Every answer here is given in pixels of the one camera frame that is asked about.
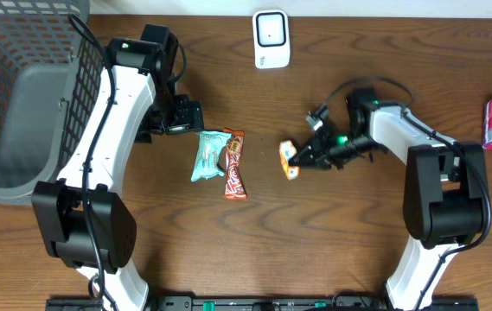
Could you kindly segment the teal snack wrapper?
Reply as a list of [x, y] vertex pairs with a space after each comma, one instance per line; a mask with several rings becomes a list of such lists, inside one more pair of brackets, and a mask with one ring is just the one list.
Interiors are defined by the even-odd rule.
[[220, 153], [227, 145], [231, 134], [222, 131], [202, 131], [199, 135], [199, 147], [191, 181], [210, 179], [223, 176], [224, 171], [219, 166]]

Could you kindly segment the orange chocolate bar wrapper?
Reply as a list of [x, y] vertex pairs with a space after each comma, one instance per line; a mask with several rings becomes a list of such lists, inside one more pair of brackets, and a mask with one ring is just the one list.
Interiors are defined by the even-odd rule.
[[244, 146], [245, 132], [225, 128], [224, 133], [230, 134], [226, 146], [226, 175], [224, 197], [227, 200], [246, 200], [247, 193], [240, 176], [240, 161]]

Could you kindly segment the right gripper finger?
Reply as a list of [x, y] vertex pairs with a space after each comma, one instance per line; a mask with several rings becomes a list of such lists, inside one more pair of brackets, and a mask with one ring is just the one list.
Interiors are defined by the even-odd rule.
[[332, 169], [332, 162], [330, 162], [326, 157], [309, 159], [304, 158], [299, 160], [299, 166], [301, 168], [329, 170]]
[[325, 143], [321, 140], [309, 140], [290, 160], [289, 164], [299, 164], [300, 159], [322, 158], [326, 156]]

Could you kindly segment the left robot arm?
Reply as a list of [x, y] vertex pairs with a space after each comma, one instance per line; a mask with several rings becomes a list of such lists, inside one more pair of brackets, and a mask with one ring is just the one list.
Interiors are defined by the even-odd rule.
[[88, 281], [89, 297], [50, 298], [48, 310], [145, 310], [155, 305], [132, 260], [137, 222], [122, 200], [136, 141], [203, 128], [201, 102], [176, 93], [181, 51], [169, 28], [148, 24], [137, 40], [113, 38], [99, 95], [74, 154], [31, 204], [47, 254]]

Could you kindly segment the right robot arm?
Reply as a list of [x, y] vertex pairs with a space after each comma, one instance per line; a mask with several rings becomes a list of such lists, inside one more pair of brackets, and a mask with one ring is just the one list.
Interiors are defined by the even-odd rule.
[[406, 104], [381, 100], [372, 87], [345, 98], [349, 129], [336, 131], [329, 107], [309, 113], [314, 136], [301, 148], [279, 145], [288, 179], [303, 168], [341, 169], [376, 150], [406, 166], [402, 213], [409, 233], [399, 264], [385, 283], [384, 304], [393, 310], [424, 310], [451, 259], [479, 246], [492, 219], [483, 148], [444, 136], [413, 116]]

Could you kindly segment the orange juice carton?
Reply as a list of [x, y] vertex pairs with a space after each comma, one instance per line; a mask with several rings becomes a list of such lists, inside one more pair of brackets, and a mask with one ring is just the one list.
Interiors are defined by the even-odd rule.
[[279, 156], [281, 166], [286, 178], [289, 181], [296, 179], [300, 173], [300, 167], [289, 164], [289, 160], [297, 153], [297, 149], [291, 140], [283, 141], [279, 144]]

